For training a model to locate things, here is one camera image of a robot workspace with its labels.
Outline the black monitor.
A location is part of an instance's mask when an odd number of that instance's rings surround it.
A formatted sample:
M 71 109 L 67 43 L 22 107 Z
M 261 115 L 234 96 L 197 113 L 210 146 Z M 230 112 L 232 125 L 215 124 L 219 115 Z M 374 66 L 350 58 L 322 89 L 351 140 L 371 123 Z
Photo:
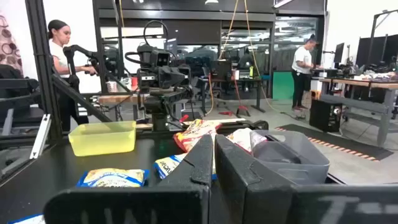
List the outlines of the black monitor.
M 334 59 L 333 59 L 334 63 L 341 63 L 344 47 L 345 47 L 344 43 L 340 43 L 336 46 L 335 55 L 334 55 Z

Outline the smoky translucent plastic bin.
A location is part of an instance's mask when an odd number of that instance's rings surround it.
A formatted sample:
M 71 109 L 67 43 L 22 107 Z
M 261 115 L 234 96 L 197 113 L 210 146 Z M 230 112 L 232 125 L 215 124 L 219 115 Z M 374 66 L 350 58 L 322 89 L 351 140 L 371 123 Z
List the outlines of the smoky translucent plastic bin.
M 323 184 L 330 161 L 306 135 L 295 131 L 250 132 L 254 158 L 296 184 Z

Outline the black partition panel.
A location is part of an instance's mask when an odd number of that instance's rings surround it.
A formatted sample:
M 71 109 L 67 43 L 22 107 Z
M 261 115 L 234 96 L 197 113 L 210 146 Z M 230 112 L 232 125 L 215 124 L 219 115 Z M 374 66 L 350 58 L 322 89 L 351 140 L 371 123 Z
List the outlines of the black partition panel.
M 388 37 L 373 38 L 373 45 L 370 47 L 371 38 L 360 38 L 356 55 L 356 65 L 365 65 L 370 55 L 370 64 L 378 64 L 380 61 L 391 63 L 392 57 L 398 55 L 398 34 Z

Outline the white metal bracket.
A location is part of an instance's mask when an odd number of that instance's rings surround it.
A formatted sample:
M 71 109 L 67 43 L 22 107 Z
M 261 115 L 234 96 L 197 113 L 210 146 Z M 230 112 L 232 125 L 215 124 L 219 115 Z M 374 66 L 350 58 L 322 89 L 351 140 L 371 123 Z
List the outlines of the white metal bracket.
M 37 159 L 41 156 L 50 130 L 51 122 L 51 115 L 44 114 L 34 141 L 33 148 L 30 152 L 29 159 Z

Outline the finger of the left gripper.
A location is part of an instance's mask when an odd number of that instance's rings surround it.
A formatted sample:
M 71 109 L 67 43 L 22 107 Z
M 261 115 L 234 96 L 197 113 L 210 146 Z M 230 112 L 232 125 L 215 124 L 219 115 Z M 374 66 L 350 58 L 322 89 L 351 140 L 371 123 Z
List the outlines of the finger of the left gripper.
M 172 68 L 172 79 L 173 79 L 173 83 L 174 83 L 173 87 L 177 88 L 184 81 L 185 74 L 180 72 L 180 70 L 177 67 L 173 67 Z
M 163 89 L 170 88 L 172 86 L 171 81 L 171 69 L 170 67 L 159 68 L 159 87 Z

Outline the person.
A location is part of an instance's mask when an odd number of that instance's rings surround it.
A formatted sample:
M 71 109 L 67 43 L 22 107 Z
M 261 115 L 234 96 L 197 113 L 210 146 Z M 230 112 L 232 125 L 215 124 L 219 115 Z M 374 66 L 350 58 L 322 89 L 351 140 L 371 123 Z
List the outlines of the person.
M 292 97 L 292 109 L 302 110 L 306 107 L 302 105 L 302 98 L 305 91 L 310 90 L 310 82 L 312 75 L 311 51 L 317 44 L 314 34 L 306 41 L 303 46 L 300 46 L 294 53 L 292 62 L 292 78 L 294 81 L 294 92 Z
M 49 48 L 53 57 L 54 67 L 60 77 L 67 82 L 70 78 L 70 71 L 63 48 L 70 41 L 72 33 L 70 26 L 66 22 L 55 19 L 49 22 L 48 30 Z M 68 95 L 59 93 L 58 105 L 63 131 L 70 131 L 70 118 L 73 118 L 77 124 L 89 123 L 87 116 L 78 116 L 76 104 Z

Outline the red Maruchan ramen pack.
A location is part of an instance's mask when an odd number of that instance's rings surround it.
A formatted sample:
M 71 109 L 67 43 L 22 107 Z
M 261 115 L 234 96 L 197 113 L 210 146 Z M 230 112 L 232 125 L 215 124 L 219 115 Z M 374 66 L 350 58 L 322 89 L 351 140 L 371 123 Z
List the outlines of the red Maruchan ramen pack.
M 227 138 L 249 154 L 252 154 L 253 147 L 257 146 L 259 143 L 267 141 L 265 136 L 262 136 L 249 128 L 238 129 L 229 134 Z

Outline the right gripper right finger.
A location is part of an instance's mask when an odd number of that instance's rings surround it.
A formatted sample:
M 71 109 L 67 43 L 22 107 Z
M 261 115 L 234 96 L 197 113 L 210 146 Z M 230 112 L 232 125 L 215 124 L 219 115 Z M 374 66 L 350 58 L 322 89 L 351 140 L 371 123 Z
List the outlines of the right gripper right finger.
M 398 224 L 398 184 L 297 185 L 222 135 L 215 166 L 234 223 Z

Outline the brown patterned curtain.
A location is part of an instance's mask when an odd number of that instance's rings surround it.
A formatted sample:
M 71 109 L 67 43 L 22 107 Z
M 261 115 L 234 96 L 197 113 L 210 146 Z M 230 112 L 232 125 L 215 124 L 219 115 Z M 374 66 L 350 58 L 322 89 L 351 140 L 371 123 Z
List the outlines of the brown patterned curtain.
M 18 77 L 23 77 L 20 51 L 2 14 L 0 14 L 0 65 L 12 67 L 17 71 Z

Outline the green panel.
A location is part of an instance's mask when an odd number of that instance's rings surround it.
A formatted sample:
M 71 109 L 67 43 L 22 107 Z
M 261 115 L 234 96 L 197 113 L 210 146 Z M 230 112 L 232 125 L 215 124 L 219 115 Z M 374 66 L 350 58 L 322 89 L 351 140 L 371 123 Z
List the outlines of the green panel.
M 274 72 L 272 97 L 274 100 L 291 100 L 294 92 L 292 72 Z

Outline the black hazard-striped floor mat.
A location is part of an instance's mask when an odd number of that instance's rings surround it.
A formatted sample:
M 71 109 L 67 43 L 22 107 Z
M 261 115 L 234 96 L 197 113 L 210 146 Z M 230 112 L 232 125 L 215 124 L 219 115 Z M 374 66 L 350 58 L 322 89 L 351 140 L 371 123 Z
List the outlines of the black hazard-striped floor mat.
M 308 140 L 312 143 L 317 143 L 322 146 L 330 147 L 347 154 L 351 154 L 362 159 L 369 161 L 380 161 L 391 155 L 393 152 L 382 147 L 376 147 L 354 140 L 342 138 L 339 136 L 331 135 L 316 131 L 314 129 L 298 126 L 296 124 L 288 124 L 275 128 L 279 131 L 296 131 L 307 136 Z

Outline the red floor tool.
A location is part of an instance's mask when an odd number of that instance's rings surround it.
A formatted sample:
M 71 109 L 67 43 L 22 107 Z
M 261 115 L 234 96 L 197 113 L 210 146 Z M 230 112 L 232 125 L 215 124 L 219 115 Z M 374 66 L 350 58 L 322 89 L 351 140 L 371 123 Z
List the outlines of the red floor tool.
M 220 114 L 224 114 L 224 115 L 228 115 L 228 116 L 232 116 L 235 115 L 237 118 L 240 118 L 241 115 L 243 116 L 250 116 L 249 110 L 246 106 L 243 105 L 242 101 L 241 101 L 241 97 L 239 94 L 239 87 L 237 84 L 236 80 L 231 80 L 231 81 L 226 81 L 226 80 L 216 80 L 218 83 L 234 83 L 234 90 L 235 90 L 235 95 L 238 99 L 239 105 L 237 107 L 237 109 L 235 111 L 229 109 L 229 107 L 227 106 L 226 102 L 221 100 L 221 99 L 217 99 L 216 100 L 216 107 L 218 108 L 220 103 L 224 104 L 224 108 L 225 111 L 220 112 Z

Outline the yellow translucent plastic bin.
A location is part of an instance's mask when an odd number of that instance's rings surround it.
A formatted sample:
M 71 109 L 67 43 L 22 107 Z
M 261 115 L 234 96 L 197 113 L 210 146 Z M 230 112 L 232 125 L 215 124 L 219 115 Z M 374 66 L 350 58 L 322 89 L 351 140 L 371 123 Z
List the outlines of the yellow translucent plastic bin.
M 81 124 L 68 138 L 78 157 L 131 152 L 136 143 L 136 122 Z

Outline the orange Maruchan ramen pack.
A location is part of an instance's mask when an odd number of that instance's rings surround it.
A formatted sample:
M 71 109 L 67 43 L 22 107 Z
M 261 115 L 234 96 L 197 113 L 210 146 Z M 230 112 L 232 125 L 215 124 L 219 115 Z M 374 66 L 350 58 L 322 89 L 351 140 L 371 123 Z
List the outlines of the orange Maruchan ramen pack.
M 204 135 L 210 135 L 214 142 L 216 131 L 221 126 L 222 124 L 216 121 L 196 119 L 185 131 L 174 134 L 174 141 L 184 152 L 189 152 Z

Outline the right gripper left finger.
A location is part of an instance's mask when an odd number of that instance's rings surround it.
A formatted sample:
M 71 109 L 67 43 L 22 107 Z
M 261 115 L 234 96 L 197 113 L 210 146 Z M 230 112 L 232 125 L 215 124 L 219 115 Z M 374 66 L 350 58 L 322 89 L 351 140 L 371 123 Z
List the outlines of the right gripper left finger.
M 182 162 L 152 187 L 81 187 L 44 207 L 46 224 L 207 224 L 213 139 L 206 134 Z

